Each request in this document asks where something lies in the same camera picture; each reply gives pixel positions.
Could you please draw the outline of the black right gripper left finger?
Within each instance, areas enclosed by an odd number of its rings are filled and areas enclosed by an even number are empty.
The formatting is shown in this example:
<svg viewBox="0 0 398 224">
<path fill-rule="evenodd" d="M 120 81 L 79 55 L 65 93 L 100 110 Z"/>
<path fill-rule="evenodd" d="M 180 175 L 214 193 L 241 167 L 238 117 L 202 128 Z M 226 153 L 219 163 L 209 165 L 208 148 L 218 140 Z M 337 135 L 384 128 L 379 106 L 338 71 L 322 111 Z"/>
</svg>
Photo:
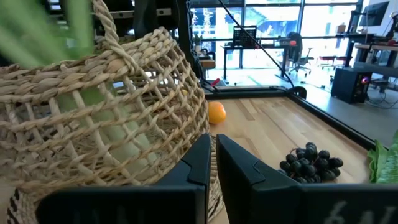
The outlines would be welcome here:
<svg viewBox="0 0 398 224">
<path fill-rule="evenodd" d="M 201 135 L 172 170 L 147 186 L 77 187 L 39 203 L 39 224 L 207 224 L 211 136 Z"/>
</svg>

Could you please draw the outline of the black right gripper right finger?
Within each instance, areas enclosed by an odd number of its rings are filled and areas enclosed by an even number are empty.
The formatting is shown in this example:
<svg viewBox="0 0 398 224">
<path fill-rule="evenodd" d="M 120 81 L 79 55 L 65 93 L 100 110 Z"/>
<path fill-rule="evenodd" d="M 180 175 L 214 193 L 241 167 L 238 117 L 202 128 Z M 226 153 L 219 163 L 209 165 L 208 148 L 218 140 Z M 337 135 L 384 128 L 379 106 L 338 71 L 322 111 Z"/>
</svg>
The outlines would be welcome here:
<svg viewBox="0 0 398 224">
<path fill-rule="evenodd" d="M 300 184 L 224 134 L 216 158 L 230 224 L 398 224 L 397 184 Z"/>
</svg>

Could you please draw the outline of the black grape bunch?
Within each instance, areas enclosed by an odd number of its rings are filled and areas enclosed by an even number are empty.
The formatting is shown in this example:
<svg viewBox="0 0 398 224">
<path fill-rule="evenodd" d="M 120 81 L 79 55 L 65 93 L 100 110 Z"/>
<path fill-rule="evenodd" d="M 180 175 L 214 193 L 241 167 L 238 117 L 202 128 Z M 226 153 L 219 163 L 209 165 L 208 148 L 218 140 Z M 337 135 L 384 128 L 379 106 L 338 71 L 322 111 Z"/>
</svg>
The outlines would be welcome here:
<svg viewBox="0 0 398 224">
<path fill-rule="evenodd" d="M 279 172 L 302 184 L 320 184 L 335 182 L 343 165 L 339 157 L 331 157 L 329 151 L 319 151 L 315 143 L 308 142 L 290 150 L 279 163 Z"/>
</svg>

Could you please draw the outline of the small round orange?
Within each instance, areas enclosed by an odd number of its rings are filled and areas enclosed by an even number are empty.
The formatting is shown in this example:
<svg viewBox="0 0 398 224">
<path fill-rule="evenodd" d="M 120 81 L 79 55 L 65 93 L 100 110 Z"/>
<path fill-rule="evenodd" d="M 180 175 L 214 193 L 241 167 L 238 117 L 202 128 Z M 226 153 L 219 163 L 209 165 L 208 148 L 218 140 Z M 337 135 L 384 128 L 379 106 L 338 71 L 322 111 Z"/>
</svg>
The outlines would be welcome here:
<svg viewBox="0 0 398 224">
<path fill-rule="evenodd" d="M 211 124 L 220 124 L 226 119 L 226 111 L 219 101 L 210 101 L 208 103 L 209 122 Z"/>
</svg>

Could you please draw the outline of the woven straw basket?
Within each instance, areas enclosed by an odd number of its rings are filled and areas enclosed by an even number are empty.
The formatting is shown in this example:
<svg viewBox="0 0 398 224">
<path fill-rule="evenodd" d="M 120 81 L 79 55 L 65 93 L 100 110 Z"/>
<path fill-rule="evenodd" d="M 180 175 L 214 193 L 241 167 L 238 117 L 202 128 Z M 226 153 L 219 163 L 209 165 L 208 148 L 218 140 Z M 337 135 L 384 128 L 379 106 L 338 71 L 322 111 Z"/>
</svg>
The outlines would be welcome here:
<svg viewBox="0 0 398 224">
<path fill-rule="evenodd" d="M 185 54 L 164 27 L 126 42 L 104 0 L 93 0 L 94 53 L 77 60 L 0 71 L 0 177 L 14 185 L 0 224 L 38 224 L 35 209 L 56 190 L 147 186 L 158 182 L 203 134 L 210 134 L 205 94 Z M 112 83 L 116 96 L 85 106 L 80 90 Z M 99 128 L 138 123 L 116 143 Z M 145 134 L 150 146 L 120 163 L 109 152 Z M 154 165 L 130 174 L 148 153 Z"/>
</svg>

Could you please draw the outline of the brown stool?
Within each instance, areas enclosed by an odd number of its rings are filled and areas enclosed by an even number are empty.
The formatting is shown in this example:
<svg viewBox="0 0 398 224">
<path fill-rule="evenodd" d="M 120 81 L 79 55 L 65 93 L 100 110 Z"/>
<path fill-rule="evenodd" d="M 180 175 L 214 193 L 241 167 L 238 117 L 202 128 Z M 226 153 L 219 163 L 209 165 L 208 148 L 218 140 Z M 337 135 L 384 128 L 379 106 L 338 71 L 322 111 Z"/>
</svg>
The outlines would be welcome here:
<svg viewBox="0 0 398 224">
<path fill-rule="evenodd" d="M 208 78 L 208 71 L 216 67 L 216 54 L 214 52 L 207 52 L 206 49 L 203 49 L 201 52 L 198 53 L 198 57 L 201 66 L 204 69 L 205 77 Z"/>
</svg>

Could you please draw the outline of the long green ridged vegetable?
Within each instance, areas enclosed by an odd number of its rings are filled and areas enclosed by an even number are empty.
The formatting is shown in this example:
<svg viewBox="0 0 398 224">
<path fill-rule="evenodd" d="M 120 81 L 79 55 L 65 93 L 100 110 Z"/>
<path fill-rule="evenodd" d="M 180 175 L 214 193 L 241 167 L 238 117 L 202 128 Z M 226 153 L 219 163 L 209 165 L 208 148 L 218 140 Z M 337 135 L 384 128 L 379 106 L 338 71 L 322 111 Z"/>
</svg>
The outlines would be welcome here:
<svg viewBox="0 0 398 224">
<path fill-rule="evenodd" d="M 375 150 L 368 151 L 369 181 L 378 184 L 398 184 L 398 130 L 389 149 L 375 140 Z"/>
</svg>

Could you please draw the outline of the black computer tower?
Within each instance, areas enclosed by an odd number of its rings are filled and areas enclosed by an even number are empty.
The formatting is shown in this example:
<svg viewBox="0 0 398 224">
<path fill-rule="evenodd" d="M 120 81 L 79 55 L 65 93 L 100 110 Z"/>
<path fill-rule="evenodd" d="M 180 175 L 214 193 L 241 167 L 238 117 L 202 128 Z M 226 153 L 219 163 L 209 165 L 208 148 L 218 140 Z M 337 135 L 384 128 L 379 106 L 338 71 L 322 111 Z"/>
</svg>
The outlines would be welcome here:
<svg viewBox="0 0 398 224">
<path fill-rule="evenodd" d="M 351 67 L 337 68 L 332 81 L 331 96 L 349 104 L 364 103 L 368 97 L 371 72 Z"/>
</svg>

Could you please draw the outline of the black office chair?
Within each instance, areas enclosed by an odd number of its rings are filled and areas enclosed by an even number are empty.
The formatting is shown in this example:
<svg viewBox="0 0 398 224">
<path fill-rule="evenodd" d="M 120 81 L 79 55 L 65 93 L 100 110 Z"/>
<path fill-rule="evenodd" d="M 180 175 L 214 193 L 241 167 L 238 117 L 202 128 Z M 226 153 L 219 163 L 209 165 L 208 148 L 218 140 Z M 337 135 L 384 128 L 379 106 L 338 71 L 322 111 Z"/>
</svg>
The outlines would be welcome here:
<svg viewBox="0 0 398 224">
<path fill-rule="evenodd" d="M 306 67 L 309 64 L 310 60 L 310 52 L 312 48 L 308 48 L 308 51 L 305 55 L 303 55 L 303 42 L 302 36 L 297 32 L 289 32 L 287 37 L 292 41 L 288 60 L 292 62 L 293 67 L 288 71 L 290 75 L 292 72 L 298 73 L 300 70 L 304 71 L 304 76 L 307 77 L 308 74 L 311 74 L 312 69 Z"/>
</svg>

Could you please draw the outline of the red bench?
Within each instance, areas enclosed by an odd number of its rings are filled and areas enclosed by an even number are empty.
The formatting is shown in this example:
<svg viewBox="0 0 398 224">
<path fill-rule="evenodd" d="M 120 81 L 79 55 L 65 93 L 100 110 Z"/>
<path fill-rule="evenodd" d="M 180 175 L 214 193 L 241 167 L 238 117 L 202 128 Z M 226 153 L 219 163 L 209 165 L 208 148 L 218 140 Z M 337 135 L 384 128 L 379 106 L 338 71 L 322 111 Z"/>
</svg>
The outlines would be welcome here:
<svg viewBox="0 0 398 224">
<path fill-rule="evenodd" d="M 317 58 L 318 67 L 322 70 L 325 68 L 343 68 L 347 61 L 347 56 L 319 56 Z"/>
</svg>

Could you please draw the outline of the black perforated crate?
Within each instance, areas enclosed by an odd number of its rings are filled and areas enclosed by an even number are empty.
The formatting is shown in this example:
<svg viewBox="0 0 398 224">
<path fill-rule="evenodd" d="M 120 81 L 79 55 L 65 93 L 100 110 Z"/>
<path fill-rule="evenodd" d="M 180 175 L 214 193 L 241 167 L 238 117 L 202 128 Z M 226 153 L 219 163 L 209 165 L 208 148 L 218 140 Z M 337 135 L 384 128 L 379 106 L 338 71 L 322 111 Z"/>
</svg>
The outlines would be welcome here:
<svg viewBox="0 0 398 224">
<path fill-rule="evenodd" d="M 256 37 L 257 26 L 243 26 L 240 28 L 239 26 L 234 26 L 233 31 L 233 46 L 241 46 L 241 47 L 253 47 L 255 46 L 255 41 L 252 40 L 252 37 Z"/>
</svg>

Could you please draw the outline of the wooden top desk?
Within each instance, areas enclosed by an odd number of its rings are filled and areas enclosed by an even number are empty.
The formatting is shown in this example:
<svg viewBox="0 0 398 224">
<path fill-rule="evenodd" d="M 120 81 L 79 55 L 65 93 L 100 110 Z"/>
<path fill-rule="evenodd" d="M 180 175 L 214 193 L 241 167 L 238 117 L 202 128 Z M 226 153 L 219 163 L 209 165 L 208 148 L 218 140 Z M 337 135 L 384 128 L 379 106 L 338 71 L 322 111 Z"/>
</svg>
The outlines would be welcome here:
<svg viewBox="0 0 398 224">
<path fill-rule="evenodd" d="M 354 42 L 354 48 L 358 52 L 353 68 L 398 78 L 398 42 L 389 43 L 373 35 L 362 35 Z"/>
</svg>

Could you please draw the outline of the black computer monitor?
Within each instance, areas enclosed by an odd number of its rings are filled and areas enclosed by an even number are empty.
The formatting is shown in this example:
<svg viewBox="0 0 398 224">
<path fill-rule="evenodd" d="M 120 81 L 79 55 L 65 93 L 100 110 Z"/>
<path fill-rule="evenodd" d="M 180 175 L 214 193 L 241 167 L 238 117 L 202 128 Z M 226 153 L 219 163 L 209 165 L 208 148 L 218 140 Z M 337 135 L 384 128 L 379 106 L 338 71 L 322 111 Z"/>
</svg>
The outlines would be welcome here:
<svg viewBox="0 0 398 224">
<path fill-rule="evenodd" d="M 388 0 L 369 0 L 369 4 L 363 9 L 359 26 L 380 26 L 388 5 Z"/>
</svg>

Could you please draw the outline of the green bok choy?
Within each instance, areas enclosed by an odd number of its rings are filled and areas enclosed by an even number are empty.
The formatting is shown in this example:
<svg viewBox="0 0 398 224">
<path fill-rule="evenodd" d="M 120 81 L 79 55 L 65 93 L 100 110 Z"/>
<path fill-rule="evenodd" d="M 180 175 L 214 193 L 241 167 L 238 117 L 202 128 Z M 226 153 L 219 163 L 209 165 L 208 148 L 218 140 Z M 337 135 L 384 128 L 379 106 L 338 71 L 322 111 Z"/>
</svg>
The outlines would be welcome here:
<svg viewBox="0 0 398 224">
<path fill-rule="evenodd" d="M 63 10 L 68 29 L 61 28 L 49 14 L 47 0 L 0 0 L 0 53 L 12 63 L 24 68 L 35 68 L 61 60 L 77 60 L 94 53 L 95 31 L 93 0 L 66 0 Z M 112 83 L 80 90 L 85 106 L 97 105 L 107 96 L 116 96 Z M 103 144 L 116 143 L 136 131 L 135 121 L 99 128 Z M 120 163 L 138 156 L 148 149 L 150 141 L 145 134 L 136 136 L 136 142 L 128 141 L 110 150 L 110 154 Z M 141 172 L 154 165 L 159 157 L 150 152 L 136 159 L 125 168 L 130 174 Z"/>
</svg>

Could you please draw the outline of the large window wall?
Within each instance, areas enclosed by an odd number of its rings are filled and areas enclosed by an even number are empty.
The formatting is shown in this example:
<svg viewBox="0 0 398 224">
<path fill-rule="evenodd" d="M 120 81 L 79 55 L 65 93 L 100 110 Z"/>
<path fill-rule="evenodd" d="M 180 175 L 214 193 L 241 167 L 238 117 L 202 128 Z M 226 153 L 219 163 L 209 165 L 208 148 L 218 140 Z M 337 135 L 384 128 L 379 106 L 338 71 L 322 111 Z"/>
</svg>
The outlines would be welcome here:
<svg viewBox="0 0 398 224">
<path fill-rule="evenodd" d="M 347 25 L 351 11 L 363 0 L 190 0 L 193 31 L 203 37 L 202 46 L 216 54 L 216 68 L 272 68 L 282 51 L 228 50 L 236 22 L 256 26 L 256 37 L 264 44 L 298 32 L 303 54 L 344 56 L 348 39 L 337 39 L 338 26 Z"/>
</svg>

